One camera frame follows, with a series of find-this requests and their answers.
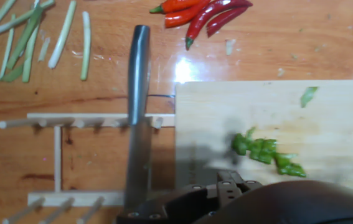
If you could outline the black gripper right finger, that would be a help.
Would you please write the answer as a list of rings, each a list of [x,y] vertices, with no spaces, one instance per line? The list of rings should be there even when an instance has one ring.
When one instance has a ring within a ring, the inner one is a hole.
[[[236,171],[220,171],[217,173],[217,199],[222,208],[247,192],[259,189],[263,185],[255,180],[243,180]]]

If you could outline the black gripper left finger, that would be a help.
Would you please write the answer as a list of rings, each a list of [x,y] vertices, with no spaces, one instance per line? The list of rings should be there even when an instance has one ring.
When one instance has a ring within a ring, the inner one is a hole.
[[[147,200],[117,215],[116,224],[190,224],[213,215],[219,208],[216,185],[187,185]]]

